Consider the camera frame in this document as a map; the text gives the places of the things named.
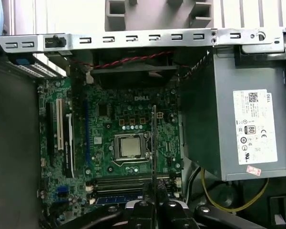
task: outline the pci slot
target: pci slot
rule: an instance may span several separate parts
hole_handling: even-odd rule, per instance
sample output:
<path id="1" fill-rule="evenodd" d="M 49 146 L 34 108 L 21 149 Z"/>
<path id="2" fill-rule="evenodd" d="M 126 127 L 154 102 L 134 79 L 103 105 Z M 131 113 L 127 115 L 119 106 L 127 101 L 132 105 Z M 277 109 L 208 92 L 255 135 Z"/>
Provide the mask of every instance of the pci slot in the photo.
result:
<path id="1" fill-rule="evenodd" d="M 56 99 L 56 117 L 57 117 L 57 149 L 63 150 L 63 117 L 62 117 L 62 99 Z"/>

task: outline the sticker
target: sticker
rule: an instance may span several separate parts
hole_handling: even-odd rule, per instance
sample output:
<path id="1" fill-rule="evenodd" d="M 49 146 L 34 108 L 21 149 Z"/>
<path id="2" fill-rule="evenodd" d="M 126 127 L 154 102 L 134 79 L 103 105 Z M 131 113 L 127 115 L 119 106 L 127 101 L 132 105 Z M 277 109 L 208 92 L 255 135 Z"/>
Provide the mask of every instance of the sticker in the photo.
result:
<path id="1" fill-rule="evenodd" d="M 261 175 L 262 170 L 253 166 L 248 166 L 246 172 L 259 177 Z"/>
<path id="2" fill-rule="evenodd" d="M 58 51 L 58 53 L 62 56 L 70 56 L 72 55 L 72 52 L 70 51 Z"/>
<path id="3" fill-rule="evenodd" d="M 272 95 L 267 90 L 233 91 L 238 163 L 277 161 Z"/>
<path id="4" fill-rule="evenodd" d="M 94 137 L 94 144 L 95 145 L 102 144 L 102 138 L 101 137 Z"/>

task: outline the dell logo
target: dell logo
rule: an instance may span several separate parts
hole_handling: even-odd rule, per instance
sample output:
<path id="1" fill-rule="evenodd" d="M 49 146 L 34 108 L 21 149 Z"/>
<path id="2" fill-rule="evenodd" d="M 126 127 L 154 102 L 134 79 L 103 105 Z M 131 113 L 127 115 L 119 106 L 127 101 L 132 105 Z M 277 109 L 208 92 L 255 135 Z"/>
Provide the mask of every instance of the dell logo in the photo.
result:
<path id="1" fill-rule="evenodd" d="M 148 96 L 135 96 L 134 100 L 135 101 L 148 101 L 149 97 Z"/>

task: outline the blue pcie slot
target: blue pcie slot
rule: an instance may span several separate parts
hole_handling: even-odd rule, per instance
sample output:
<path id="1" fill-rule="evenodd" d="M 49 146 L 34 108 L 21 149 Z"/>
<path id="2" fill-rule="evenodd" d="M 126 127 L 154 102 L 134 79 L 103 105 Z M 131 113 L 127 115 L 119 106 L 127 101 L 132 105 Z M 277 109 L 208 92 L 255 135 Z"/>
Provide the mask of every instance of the blue pcie slot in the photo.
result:
<path id="1" fill-rule="evenodd" d="M 100 197 L 96 200 L 95 204 L 122 204 L 128 201 L 142 199 L 140 194 L 120 195 L 115 197 Z"/>
<path id="2" fill-rule="evenodd" d="M 89 166 L 91 166 L 91 159 L 90 159 L 90 141 L 89 141 L 89 116 L 88 116 L 88 100 L 84 102 L 85 107 L 85 137 L 86 137 L 86 162 Z"/>

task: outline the pcie slot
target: pcie slot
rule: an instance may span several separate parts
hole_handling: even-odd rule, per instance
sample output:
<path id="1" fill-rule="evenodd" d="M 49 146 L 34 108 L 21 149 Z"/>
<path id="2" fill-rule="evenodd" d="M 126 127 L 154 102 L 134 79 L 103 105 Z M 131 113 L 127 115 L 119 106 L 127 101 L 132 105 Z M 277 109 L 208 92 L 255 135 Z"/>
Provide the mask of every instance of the pcie slot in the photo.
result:
<path id="1" fill-rule="evenodd" d="M 74 178 L 73 127 L 72 114 L 65 114 L 64 121 L 64 174 L 67 178 Z"/>
<path id="2" fill-rule="evenodd" d="M 53 104 L 46 103 L 46 131 L 47 131 L 47 153 L 50 158 L 50 165 L 54 166 L 54 123 Z"/>
<path id="3" fill-rule="evenodd" d="M 57 149 L 63 150 L 63 116 L 62 99 L 56 99 L 56 118 L 57 118 Z"/>

